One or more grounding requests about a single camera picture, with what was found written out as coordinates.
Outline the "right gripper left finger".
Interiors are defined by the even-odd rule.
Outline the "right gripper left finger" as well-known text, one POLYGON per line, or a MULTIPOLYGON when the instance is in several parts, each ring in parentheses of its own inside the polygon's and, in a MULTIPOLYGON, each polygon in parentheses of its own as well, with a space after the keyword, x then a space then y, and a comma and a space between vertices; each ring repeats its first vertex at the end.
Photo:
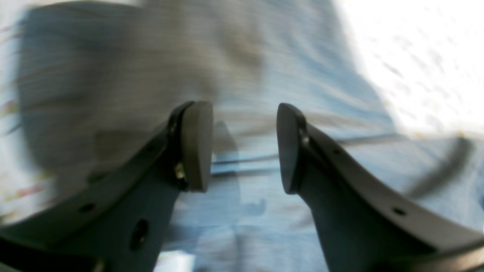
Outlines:
POLYGON ((122 167, 1 228, 2 272, 152 272, 181 192, 210 180, 213 107, 188 102, 122 167))

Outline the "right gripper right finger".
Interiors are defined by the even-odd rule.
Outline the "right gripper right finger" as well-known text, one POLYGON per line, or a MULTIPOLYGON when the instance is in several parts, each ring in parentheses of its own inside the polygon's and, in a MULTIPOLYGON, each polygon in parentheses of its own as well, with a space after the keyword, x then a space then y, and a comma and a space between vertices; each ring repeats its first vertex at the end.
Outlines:
POLYGON ((310 208, 330 272, 483 271, 483 234, 381 183, 297 107, 278 106, 276 130, 284 191, 310 208))

